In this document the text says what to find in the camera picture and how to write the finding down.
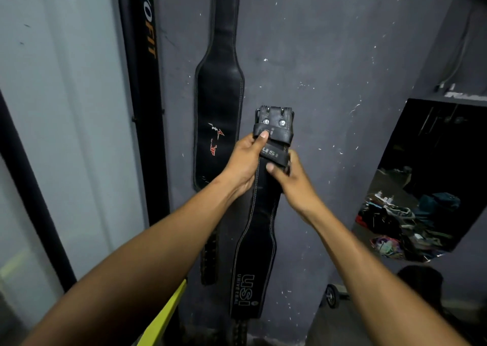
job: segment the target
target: forearm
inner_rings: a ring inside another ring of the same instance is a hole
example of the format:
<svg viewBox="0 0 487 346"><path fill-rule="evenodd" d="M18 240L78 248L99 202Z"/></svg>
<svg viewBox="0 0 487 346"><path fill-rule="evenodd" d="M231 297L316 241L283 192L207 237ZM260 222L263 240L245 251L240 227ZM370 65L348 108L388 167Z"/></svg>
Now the forearm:
<svg viewBox="0 0 487 346"><path fill-rule="evenodd" d="M377 345L467 345L323 205L306 214Z"/></svg>
<svg viewBox="0 0 487 346"><path fill-rule="evenodd" d="M113 252L64 295L24 345L130 344L184 279L233 193L233 185L217 177Z"/></svg>

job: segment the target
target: weightlifting belt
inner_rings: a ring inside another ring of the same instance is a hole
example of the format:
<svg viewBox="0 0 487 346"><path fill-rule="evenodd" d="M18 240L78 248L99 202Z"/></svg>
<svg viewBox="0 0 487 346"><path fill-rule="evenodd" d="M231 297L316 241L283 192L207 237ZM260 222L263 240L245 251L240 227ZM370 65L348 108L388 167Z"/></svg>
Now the weightlifting belt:
<svg viewBox="0 0 487 346"><path fill-rule="evenodd" d="M269 139L260 152L247 226L235 250L230 315L236 320L260 318L262 313L276 254L274 219L282 192L265 165L271 161L287 172L293 118L290 107L261 106L256 111L254 138L268 130Z"/></svg>
<svg viewBox="0 0 487 346"><path fill-rule="evenodd" d="M210 43L195 74L193 183L204 188L225 168L239 136L245 80L235 52L239 0L212 0ZM201 282L218 278L218 226L201 256Z"/></svg>

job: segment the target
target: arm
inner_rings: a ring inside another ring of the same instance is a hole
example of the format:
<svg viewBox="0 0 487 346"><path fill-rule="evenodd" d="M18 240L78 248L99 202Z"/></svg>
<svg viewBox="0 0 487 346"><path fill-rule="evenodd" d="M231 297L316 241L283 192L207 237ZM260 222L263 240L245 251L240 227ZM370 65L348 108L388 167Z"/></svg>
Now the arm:
<svg viewBox="0 0 487 346"><path fill-rule="evenodd" d="M252 186L268 133L261 136L238 141L221 175L85 275L23 346L135 341L180 285L227 208Z"/></svg>
<svg viewBox="0 0 487 346"><path fill-rule="evenodd" d="M468 345L328 210L316 195L297 154L293 150L290 153L289 177L272 164L267 170L283 187L289 204L320 235L371 339L381 346Z"/></svg>

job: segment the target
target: person's left arm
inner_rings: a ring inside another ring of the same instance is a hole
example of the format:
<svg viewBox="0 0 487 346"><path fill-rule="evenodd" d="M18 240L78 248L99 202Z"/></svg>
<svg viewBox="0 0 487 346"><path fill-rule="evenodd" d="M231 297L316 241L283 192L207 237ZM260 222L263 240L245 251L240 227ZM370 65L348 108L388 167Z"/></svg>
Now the person's left arm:
<svg viewBox="0 0 487 346"><path fill-rule="evenodd" d="M252 186L268 133L261 136L238 141L222 174L92 269L22 345L131 344L178 288L227 208Z"/></svg>

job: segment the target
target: person's left hand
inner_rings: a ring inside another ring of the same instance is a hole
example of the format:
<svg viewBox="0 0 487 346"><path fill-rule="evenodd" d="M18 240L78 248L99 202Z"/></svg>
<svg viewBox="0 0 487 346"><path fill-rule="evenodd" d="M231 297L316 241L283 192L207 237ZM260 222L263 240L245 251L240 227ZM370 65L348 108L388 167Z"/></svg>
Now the person's left hand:
<svg viewBox="0 0 487 346"><path fill-rule="evenodd" d="M267 131L262 132L256 140L252 134L248 134L235 144L230 160L220 175L225 183L233 185L233 200L243 195L254 183L259 154L268 137Z"/></svg>

